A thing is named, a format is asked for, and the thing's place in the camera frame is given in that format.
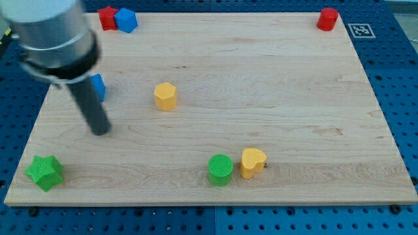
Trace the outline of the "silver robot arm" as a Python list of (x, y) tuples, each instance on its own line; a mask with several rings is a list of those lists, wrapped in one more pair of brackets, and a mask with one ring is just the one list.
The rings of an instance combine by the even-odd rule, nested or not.
[(78, 0), (1, 0), (23, 54), (20, 66), (35, 80), (90, 87), (90, 70), (100, 57), (96, 34)]

